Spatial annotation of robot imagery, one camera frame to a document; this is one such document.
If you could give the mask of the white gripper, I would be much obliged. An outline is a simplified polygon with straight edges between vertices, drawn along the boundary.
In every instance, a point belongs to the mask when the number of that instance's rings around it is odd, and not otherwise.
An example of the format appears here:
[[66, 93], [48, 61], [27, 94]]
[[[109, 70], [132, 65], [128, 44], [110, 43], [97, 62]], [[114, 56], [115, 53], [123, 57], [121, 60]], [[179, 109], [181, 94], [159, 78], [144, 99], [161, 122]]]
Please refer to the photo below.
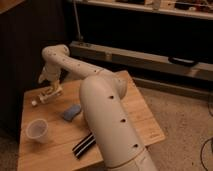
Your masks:
[[60, 75], [61, 69], [59, 67], [46, 64], [38, 78], [38, 83], [41, 84], [43, 81], [47, 80], [50, 82], [52, 93], [61, 92]]

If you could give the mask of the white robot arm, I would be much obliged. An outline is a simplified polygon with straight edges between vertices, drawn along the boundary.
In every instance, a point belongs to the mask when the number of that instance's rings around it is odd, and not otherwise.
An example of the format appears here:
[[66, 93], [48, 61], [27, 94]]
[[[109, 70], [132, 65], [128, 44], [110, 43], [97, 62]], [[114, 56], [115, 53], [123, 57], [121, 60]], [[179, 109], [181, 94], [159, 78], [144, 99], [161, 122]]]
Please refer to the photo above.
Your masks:
[[69, 48], [63, 44], [45, 47], [42, 57], [45, 65], [39, 80], [49, 81], [50, 89], [39, 99], [46, 102], [59, 92], [62, 70], [82, 79], [80, 103], [108, 171], [157, 171], [121, 103], [127, 92], [127, 82], [123, 78], [105, 68], [72, 58]]

